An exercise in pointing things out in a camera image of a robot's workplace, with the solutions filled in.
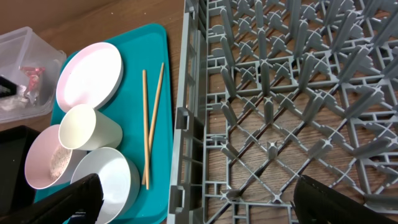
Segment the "white rice pile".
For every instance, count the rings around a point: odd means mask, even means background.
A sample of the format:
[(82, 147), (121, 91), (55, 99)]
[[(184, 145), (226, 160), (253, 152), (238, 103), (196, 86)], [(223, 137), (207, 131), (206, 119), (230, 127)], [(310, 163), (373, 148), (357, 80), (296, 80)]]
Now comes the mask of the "white rice pile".
[(50, 177), (52, 180), (56, 180), (63, 174), (71, 156), (71, 150), (58, 146), (50, 160)]

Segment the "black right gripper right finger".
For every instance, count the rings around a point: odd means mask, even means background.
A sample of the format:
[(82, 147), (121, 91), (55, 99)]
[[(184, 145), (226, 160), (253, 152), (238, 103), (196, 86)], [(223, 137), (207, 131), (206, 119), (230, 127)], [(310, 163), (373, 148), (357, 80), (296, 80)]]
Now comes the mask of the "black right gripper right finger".
[(301, 175), (292, 202), (299, 223), (397, 224), (321, 182)]

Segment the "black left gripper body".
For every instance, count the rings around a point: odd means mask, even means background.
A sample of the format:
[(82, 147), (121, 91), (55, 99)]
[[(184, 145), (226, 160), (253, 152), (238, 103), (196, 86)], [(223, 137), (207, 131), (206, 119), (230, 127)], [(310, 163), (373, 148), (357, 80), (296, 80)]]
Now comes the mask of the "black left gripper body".
[(17, 94), (17, 85), (7, 78), (0, 76), (0, 97), (14, 96)]

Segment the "white tissue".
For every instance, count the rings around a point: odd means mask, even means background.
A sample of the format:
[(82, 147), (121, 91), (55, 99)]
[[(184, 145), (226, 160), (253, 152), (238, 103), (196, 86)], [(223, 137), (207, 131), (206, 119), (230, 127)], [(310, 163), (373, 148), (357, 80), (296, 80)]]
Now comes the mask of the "white tissue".
[(19, 85), (17, 93), (12, 96), (1, 98), (1, 109), (4, 111), (12, 111), (25, 108), (29, 100), (24, 96), (26, 86)]

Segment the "red strawberry candy wrapper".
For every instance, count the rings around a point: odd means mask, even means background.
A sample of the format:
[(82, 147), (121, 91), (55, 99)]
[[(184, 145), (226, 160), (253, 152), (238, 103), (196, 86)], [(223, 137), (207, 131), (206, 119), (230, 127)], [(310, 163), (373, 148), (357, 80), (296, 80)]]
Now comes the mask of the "red strawberry candy wrapper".
[(34, 105), (37, 97), (39, 96), (45, 67), (20, 67), (19, 70), (29, 78), (24, 96), (29, 100), (30, 104)]

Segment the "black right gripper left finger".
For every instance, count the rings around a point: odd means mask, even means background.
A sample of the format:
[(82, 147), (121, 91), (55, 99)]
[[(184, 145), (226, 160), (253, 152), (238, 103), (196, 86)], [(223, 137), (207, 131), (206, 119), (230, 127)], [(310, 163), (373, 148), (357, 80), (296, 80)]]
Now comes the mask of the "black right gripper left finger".
[(100, 177), (92, 173), (2, 218), (1, 224), (96, 223), (103, 202)]

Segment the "cream white cup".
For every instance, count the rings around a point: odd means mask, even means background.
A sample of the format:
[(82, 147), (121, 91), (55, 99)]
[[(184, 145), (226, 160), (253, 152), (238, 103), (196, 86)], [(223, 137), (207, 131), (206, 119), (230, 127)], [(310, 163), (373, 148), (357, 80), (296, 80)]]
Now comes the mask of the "cream white cup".
[(86, 104), (70, 109), (58, 130), (60, 144), (71, 150), (93, 151), (101, 147), (118, 147), (123, 138), (121, 126)]

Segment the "grey white bowl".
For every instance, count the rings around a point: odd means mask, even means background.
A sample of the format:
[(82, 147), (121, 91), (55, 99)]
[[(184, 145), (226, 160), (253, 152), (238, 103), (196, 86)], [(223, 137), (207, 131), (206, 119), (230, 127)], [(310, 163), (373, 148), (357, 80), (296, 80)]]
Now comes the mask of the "grey white bowl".
[(89, 152), (80, 161), (71, 182), (92, 173), (99, 175), (104, 200), (96, 222), (109, 223), (125, 214), (135, 202), (141, 186), (139, 171), (118, 150), (102, 147)]

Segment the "small pink bowl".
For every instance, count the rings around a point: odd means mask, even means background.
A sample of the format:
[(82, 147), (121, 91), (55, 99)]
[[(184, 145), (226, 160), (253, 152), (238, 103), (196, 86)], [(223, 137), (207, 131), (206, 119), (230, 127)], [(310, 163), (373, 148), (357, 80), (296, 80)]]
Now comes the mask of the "small pink bowl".
[(52, 180), (50, 177), (50, 160), (58, 146), (61, 146), (58, 140), (59, 127), (56, 124), (42, 131), (27, 153), (24, 168), (25, 179), (35, 189), (46, 189), (71, 181), (77, 165), (87, 155), (86, 151), (70, 149), (72, 156), (68, 166), (59, 178)]

